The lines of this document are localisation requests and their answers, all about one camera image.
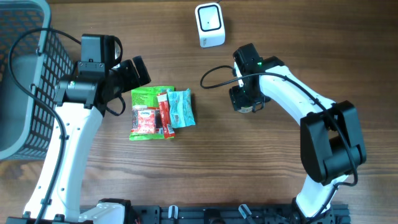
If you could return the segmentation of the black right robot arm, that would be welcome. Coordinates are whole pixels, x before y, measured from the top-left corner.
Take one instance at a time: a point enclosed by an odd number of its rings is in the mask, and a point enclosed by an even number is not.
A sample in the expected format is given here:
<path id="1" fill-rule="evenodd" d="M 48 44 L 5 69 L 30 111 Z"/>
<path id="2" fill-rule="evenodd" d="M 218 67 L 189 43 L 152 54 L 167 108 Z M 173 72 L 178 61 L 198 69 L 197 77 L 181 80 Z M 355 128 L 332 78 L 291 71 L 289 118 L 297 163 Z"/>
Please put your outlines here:
<path id="1" fill-rule="evenodd" d="M 277 57 L 235 54 L 232 70 L 238 83 L 229 91 L 234 110 L 255 112 L 274 100 L 300 126 L 307 176 L 294 206 L 302 222 L 323 218 L 338 189 L 358 183 L 358 167 L 367 159 L 357 109 L 321 96 Z"/>

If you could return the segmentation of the pale green wipes packet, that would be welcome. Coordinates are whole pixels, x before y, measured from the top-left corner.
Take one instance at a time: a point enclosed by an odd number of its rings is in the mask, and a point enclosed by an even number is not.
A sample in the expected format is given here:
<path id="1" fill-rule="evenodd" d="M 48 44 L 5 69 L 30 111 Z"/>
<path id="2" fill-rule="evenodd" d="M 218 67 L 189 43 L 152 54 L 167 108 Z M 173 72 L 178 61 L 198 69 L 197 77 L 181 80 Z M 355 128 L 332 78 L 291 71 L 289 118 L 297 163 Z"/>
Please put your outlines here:
<path id="1" fill-rule="evenodd" d="M 168 91 L 171 125 L 175 128 L 184 128 L 196 125 L 191 101 L 191 91 Z"/>

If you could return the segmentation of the green lid spice jar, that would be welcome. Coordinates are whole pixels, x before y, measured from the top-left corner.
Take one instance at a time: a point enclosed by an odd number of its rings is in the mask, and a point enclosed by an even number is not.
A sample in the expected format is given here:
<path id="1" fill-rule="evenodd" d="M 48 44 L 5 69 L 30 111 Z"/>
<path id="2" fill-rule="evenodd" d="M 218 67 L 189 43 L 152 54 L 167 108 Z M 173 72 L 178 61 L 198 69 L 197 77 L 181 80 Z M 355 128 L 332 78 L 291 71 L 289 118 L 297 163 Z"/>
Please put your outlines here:
<path id="1" fill-rule="evenodd" d="M 240 112 L 240 113 L 250 113 L 250 112 L 252 112 L 252 106 L 250 106 L 250 107 L 241 107 L 238 110 L 238 112 Z"/>

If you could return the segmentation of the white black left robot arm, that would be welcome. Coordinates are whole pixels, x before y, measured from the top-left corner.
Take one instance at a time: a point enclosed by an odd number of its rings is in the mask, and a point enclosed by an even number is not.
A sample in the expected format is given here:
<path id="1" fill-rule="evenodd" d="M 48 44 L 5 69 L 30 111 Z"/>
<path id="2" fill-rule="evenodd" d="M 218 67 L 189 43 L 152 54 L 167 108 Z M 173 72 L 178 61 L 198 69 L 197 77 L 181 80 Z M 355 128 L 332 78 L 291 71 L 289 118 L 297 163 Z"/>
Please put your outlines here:
<path id="1" fill-rule="evenodd" d="M 55 109 L 43 110 L 54 118 L 53 129 L 47 130 L 52 137 L 48 142 L 41 136 L 31 139 L 35 149 L 48 149 L 39 152 L 45 162 L 37 188 L 25 206 L 26 221 L 78 221 L 83 173 L 107 103 L 148 83 L 150 76 L 140 56 L 123 61 L 115 70 L 95 71 L 92 63 L 85 62 L 74 80 L 69 76 L 60 80 Z"/>

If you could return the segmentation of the red tube packet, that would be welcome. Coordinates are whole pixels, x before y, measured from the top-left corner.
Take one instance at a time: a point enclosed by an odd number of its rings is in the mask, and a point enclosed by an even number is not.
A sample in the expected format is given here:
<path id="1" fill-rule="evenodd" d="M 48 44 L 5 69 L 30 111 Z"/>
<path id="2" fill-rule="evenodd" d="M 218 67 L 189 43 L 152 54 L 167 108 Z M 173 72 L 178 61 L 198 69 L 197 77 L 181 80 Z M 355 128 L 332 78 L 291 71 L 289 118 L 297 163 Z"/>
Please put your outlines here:
<path id="1" fill-rule="evenodd" d="M 159 110 L 160 110 L 160 116 L 161 116 L 161 121 L 162 121 L 162 129 L 164 132 L 164 138 L 174 138 L 175 137 L 175 132 L 172 128 L 171 125 L 171 119 L 170 119 L 170 107 L 169 107 L 169 101 L 167 98 L 166 93 L 159 93 L 157 95 L 157 101 L 159 104 Z"/>

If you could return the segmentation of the green snack bag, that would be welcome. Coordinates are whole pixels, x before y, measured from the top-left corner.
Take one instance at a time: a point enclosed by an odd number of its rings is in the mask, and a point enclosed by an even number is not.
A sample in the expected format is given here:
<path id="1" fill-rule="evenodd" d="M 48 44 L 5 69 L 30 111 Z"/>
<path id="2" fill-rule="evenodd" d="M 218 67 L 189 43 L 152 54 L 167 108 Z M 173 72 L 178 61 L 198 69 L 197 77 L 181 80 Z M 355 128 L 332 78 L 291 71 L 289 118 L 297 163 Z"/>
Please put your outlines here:
<path id="1" fill-rule="evenodd" d="M 174 86 L 139 87 L 131 91 L 132 98 L 132 128 L 129 135 L 130 141 L 143 141 L 151 139 L 164 139 L 164 129 L 159 111 L 157 95 L 174 90 Z M 139 109 L 154 110 L 155 129 L 153 133 L 139 132 Z"/>

